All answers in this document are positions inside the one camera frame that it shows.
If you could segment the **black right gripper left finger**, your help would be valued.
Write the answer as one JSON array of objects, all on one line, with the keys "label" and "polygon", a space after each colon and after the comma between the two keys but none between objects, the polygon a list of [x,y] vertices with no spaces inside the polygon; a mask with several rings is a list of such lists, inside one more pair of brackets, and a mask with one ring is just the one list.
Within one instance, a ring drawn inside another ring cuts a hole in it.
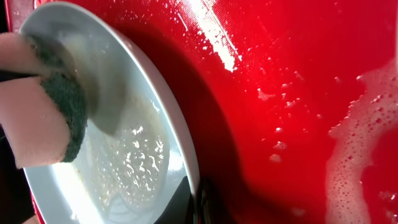
[{"label": "black right gripper left finger", "polygon": [[194,224],[193,199],[188,183],[184,177],[167,204],[161,216],[154,224]]}]

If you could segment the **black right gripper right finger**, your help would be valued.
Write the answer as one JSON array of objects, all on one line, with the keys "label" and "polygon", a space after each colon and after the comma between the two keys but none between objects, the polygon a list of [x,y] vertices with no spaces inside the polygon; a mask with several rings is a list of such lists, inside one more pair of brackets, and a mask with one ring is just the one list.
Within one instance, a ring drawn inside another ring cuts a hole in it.
[{"label": "black right gripper right finger", "polygon": [[200,181],[197,204],[201,224],[237,224],[209,179]]}]

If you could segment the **white plate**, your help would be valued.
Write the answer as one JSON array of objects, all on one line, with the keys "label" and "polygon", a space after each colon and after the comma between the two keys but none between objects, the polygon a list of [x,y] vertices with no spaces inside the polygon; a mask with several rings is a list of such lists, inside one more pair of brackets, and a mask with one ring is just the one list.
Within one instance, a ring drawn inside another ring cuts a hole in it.
[{"label": "white plate", "polygon": [[88,98],[76,159],[25,169],[43,221],[153,224],[187,177],[198,223],[193,141],[171,89],[147,55],[93,13],[67,2],[33,10],[20,31],[60,49]]}]

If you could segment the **pink green sponge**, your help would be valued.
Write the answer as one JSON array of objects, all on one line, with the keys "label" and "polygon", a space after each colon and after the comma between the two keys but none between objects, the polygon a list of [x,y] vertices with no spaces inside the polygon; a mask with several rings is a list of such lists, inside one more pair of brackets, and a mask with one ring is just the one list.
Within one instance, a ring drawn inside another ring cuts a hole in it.
[{"label": "pink green sponge", "polygon": [[74,161],[87,118],[85,93],[53,45],[1,34],[1,127],[16,167]]}]

